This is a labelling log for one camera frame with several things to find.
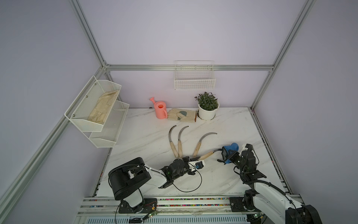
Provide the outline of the blue microfibre rag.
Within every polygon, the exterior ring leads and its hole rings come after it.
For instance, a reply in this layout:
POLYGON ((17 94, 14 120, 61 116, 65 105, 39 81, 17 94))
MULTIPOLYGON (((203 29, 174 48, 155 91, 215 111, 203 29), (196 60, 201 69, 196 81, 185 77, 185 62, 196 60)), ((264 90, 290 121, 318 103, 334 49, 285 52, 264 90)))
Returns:
POLYGON ((237 143, 232 143, 231 145, 222 147, 222 151, 232 152, 232 154, 234 154, 235 152, 238 152, 238 150, 239 150, 239 146, 237 143))

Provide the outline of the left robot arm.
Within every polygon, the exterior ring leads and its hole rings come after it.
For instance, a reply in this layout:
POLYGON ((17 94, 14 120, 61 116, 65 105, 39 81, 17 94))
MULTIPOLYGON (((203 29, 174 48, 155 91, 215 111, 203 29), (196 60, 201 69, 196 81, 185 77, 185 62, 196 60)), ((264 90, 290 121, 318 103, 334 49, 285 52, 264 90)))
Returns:
POLYGON ((161 169, 153 169, 138 157, 112 169, 108 173, 108 182, 115 200, 124 203, 131 210, 142 209, 145 205, 140 190, 142 186, 166 189, 174 185, 175 180, 186 174, 195 175, 204 166, 204 161, 187 156, 175 159, 161 169))

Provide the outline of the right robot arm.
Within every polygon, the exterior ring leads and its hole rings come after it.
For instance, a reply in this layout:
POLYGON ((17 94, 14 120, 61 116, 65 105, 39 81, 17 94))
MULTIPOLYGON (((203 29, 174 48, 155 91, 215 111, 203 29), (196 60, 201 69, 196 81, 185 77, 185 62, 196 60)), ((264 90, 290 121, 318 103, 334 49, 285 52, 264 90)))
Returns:
POLYGON ((239 175, 246 190, 241 202, 232 202, 231 207, 245 211, 260 211, 260 216, 253 215, 250 223, 256 223, 262 216, 275 224, 321 224, 318 211, 311 205, 304 205, 288 196, 278 186, 268 181, 257 169, 260 163, 255 150, 247 148, 242 152, 219 149, 222 159, 218 162, 234 164, 233 171, 239 175))

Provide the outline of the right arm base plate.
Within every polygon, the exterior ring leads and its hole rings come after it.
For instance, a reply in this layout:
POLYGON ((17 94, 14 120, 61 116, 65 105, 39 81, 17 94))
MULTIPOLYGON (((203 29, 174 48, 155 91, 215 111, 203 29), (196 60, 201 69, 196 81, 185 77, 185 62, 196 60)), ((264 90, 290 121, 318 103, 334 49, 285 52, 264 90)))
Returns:
POLYGON ((251 198, 230 197, 229 204, 232 212, 254 212, 257 211, 251 198))

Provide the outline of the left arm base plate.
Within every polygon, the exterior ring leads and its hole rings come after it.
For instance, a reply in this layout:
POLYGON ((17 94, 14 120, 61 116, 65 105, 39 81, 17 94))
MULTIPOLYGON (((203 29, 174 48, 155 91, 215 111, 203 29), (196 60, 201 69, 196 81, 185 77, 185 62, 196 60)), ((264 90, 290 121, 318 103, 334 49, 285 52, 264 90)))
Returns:
POLYGON ((144 198, 143 201, 135 207, 123 200, 121 201, 117 213, 119 214, 147 214, 157 208, 158 200, 156 198, 144 198))

